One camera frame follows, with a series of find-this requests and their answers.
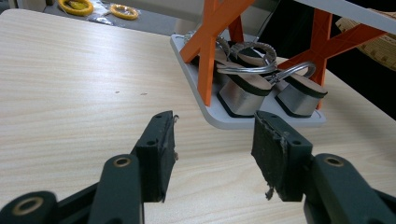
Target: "table surface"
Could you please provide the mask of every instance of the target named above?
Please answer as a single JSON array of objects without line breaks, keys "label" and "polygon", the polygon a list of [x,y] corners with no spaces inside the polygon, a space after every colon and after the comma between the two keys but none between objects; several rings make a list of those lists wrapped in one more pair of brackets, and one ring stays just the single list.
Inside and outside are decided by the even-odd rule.
[{"label": "table surface", "polygon": [[[396,196],[396,122],[326,74],[319,128],[297,128],[313,154],[351,161]],[[303,203],[265,199],[253,130],[208,124],[170,45],[155,35],[11,9],[0,15],[0,206],[35,190],[64,199],[129,153],[152,116],[173,110],[177,161],[146,223],[305,223]]]}]

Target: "orange support leg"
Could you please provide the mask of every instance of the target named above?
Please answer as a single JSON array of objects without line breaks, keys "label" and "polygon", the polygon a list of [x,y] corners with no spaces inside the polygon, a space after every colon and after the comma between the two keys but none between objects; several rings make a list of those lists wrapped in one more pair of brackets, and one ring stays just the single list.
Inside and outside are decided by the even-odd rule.
[{"label": "orange support leg", "polygon": [[200,54],[197,89],[207,106],[210,106],[212,93],[216,38],[233,23],[231,27],[234,29],[230,35],[233,40],[241,40],[242,36],[243,41],[240,15],[253,2],[254,0],[223,0],[220,3],[219,0],[205,0],[203,24],[180,51],[184,63],[191,62]]},{"label": "orange support leg", "polygon": [[326,64],[329,58],[354,49],[358,45],[386,33],[374,27],[359,24],[340,35],[330,38],[331,26],[332,14],[315,8],[310,49],[288,59],[278,67],[286,69],[297,63],[311,61],[317,67],[311,79],[319,85],[324,86]]}]

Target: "yellow ring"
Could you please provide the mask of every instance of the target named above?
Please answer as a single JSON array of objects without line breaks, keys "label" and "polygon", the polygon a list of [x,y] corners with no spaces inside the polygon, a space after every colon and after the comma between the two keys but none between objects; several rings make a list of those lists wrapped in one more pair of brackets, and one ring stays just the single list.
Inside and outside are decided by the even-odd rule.
[{"label": "yellow ring", "polygon": [[113,13],[114,16],[128,21],[136,20],[137,17],[139,16],[137,10],[134,9],[133,7],[126,7],[122,5],[114,4],[110,7],[110,11],[111,13]]},{"label": "yellow ring", "polygon": [[82,10],[73,9],[72,7],[70,7],[67,4],[67,2],[69,1],[70,0],[58,0],[59,6],[68,14],[72,14],[75,16],[88,16],[93,12],[93,5],[89,0],[73,0],[75,2],[80,2],[87,5],[87,8],[84,8]]}]

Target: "wooden table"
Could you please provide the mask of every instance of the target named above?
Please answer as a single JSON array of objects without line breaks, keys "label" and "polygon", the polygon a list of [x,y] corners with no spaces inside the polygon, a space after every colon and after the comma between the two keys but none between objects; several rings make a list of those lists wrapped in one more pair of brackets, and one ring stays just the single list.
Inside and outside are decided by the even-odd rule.
[{"label": "wooden table", "polygon": [[[332,74],[319,128],[297,129],[314,155],[351,161],[396,195],[396,122]],[[177,161],[146,223],[305,223],[303,203],[265,199],[253,130],[208,124],[170,37],[22,9],[0,16],[0,206],[35,190],[64,199],[129,153],[152,116],[173,110]]]}]

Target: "yellow cable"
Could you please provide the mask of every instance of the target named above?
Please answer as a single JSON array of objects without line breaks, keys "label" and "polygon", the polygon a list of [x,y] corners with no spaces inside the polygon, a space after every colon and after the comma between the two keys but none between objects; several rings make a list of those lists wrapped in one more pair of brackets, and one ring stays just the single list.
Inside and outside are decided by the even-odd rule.
[{"label": "yellow cable", "polygon": [[117,4],[112,5],[110,7],[110,11],[114,16],[128,21],[136,20],[139,16],[137,10],[133,7],[126,7]]},{"label": "yellow cable", "polygon": [[66,13],[75,16],[88,16],[93,12],[89,0],[58,0],[58,4]]}]

